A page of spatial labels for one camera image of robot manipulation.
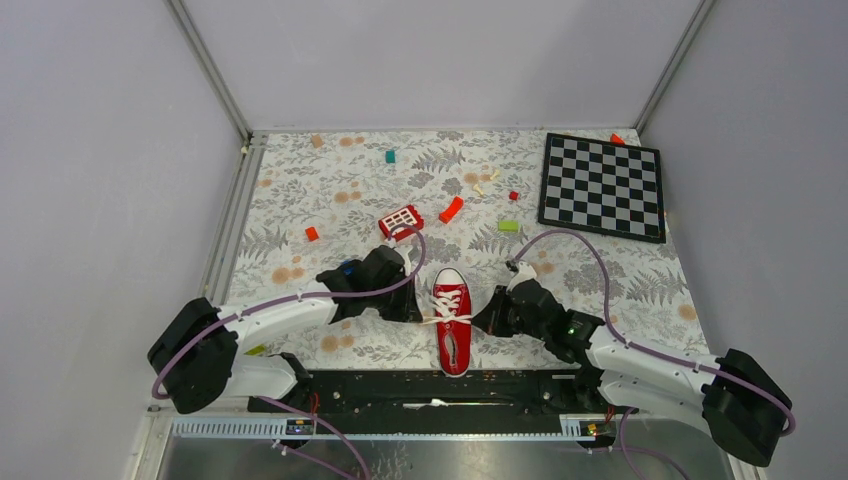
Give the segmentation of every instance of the floral tablecloth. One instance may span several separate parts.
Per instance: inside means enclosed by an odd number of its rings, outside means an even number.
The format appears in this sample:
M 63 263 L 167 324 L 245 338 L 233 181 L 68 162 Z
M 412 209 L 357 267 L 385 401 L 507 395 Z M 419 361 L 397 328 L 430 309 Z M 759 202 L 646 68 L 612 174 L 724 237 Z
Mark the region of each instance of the floral tablecloth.
M 609 139 L 611 130 L 571 130 L 569 135 Z M 633 130 L 617 130 L 638 145 Z M 407 204 L 424 217 L 428 255 L 416 280 L 419 306 L 428 310 L 435 273 L 445 266 L 470 283 L 474 312 L 495 285 L 511 278 L 504 260 L 551 227 L 536 222 L 547 131 L 406 131 L 269 135 L 248 214 L 228 302 L 251 302 L 297 288 L 326 269 L 362 258 L 384 241 L 377 221 Z M 385 152 L 394 150 L 395 164 Z M 485 195 L 472 190 L 479 184 Z M 510 191 L 520 199 L 510 201 Z M 454 196 L 465 206 L 448 224 L 439 212 Z M 519 233 L 503 233 L 497 220 L 516 220 Z M 320 240 L 309 242 L 314 226 Z M 612 321 L 619 329 L 662 344 L 707 352 L 677 254 L 663 245 L 586 236 L 612 277 Z M 404 240 L 415 244 L 414 237 Z M 412 258 L 417 258 L 417 249 Z M 555 235 L 525 257 L 538 280 L 566 308 L 601 314 L 598 266 L 576 239 Z M 291 352 L 306 368 L 438 368 L 434 325 L 383 322 L 375 312 L 284 335 L 268 352 Z M 559 368 L 565 364 L 526 336 L 495 338 L 474 329 L 472 369 Z

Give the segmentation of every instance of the gray wall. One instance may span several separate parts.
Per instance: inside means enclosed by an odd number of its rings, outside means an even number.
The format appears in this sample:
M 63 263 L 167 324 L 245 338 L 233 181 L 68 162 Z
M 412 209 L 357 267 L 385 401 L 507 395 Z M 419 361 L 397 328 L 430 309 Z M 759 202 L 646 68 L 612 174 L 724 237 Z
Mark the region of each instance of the gray wall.
M 122 473 L 239 142 L 163 2 L 6 2 L 0 478 Z
M 254 128 L 632 125 L 698 0 L 186 0 Z
M 846 2 L 720 2 L 644 136 L 708 342 L 795 402 L 769 480 L 848 466 L 846 19 Z

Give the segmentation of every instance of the white shoelace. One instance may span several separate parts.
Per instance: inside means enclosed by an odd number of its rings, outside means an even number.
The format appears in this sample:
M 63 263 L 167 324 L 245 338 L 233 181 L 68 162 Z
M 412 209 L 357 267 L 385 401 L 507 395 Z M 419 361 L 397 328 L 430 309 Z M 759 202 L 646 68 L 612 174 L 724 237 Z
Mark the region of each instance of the white shoelace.
M 429 325 L 431 323 L 444 323 L 444 322 L 459 322 L 464 323 L 466 325 L 471 325 L 471 319 L 473 318 L 471 315 L 454 315 L 451 313 L 452 309 L 459 307 L 459 298 L 454 298 L 457 295 L 460 295 L 462 292 L 459 290 L 452 290 L 449 292 L 438 292 L 433 297 L 433 308 L 436 309 L 441 317 L 430 316 L 427 315 L 424 317 L 424 321 L 421 322 L 421 325 Z

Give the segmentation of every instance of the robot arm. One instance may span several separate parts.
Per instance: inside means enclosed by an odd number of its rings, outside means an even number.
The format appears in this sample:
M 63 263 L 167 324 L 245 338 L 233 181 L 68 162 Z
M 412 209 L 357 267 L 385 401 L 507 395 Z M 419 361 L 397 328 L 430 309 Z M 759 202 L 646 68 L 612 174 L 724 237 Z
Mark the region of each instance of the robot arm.
M 267 396 L 281 398 L 307 376 L 294 356 L 259 357 L 248 353 L 258 345 L 289 332 L 328 325 L 375 308 L 387 321 L 421 322 L 415 302 L 414 280 L 389 293 L 352 298 L 330 298 L 331 293 L 366 292 L 393 285 L 410 273 L 408 250 L 382 245 L 364 260 L 352 260 L 316 277 L 302 290 L 324 292 L 321 298 L 213 307 L 205 298 L 190 301 L 147 354 L 156 373 L 202 330 L 234 316 L 216 328 L 176 363 L 164 378 L 168 395 L 179 413 L 196 412 L 218 397 Z
M 557 358 L 580 365 L 575 378 L 579 400 L 587 408 L 614 405 L 656 412 L 710 435 L 728 453 L 753 465 L 771 460 L 786 421 L 763 397 L 701 370 L 728 372 L 792 403 L 766 372 L 747 354 L 729 350 L 722 358 L 669 348 L 647 339 L 616 339 L 595 316 L 565 310 L 535 280 L 525 263 L 508 263 L 516 275 L 499 286 L 489 305 L 472 324 L 496 336 L 527 334 L 543 340 Z M 686 368 L 629 347 L 650 347 L 666 357 L 692 362 Z

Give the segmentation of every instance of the red sneaker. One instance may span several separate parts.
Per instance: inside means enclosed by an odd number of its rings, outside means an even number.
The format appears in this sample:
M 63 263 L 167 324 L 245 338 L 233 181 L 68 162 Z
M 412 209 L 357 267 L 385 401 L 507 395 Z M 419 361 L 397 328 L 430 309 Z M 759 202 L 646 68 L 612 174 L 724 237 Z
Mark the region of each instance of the red sneaker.
M 445 268 L 433 283 L 435 316 L 424 323 L 436 323 L 439 363 L 449 377 L 461 377 L 471 362 L 471 294 L 462 275 Z

